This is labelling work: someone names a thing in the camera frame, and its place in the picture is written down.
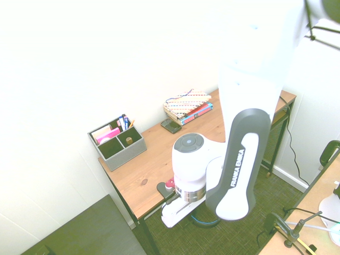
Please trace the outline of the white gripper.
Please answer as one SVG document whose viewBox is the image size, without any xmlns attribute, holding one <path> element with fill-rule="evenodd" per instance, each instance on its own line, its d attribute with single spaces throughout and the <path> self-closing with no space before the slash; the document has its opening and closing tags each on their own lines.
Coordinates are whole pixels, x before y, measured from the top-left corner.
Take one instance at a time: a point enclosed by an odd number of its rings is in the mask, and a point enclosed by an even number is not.
<svg viewBox="0 0 340 255">
<path fill-rule="evenodd" d="M 205 202 L 205 199 L 206 198 L 202 198 L 196 202 L 186 202 L 181 198 L 177 198 L 169 205 L 164 203 L 161 207 L 161 220 L 166 227 L 172 228 L 194 211 L 196 207 Z"/>
</svg>

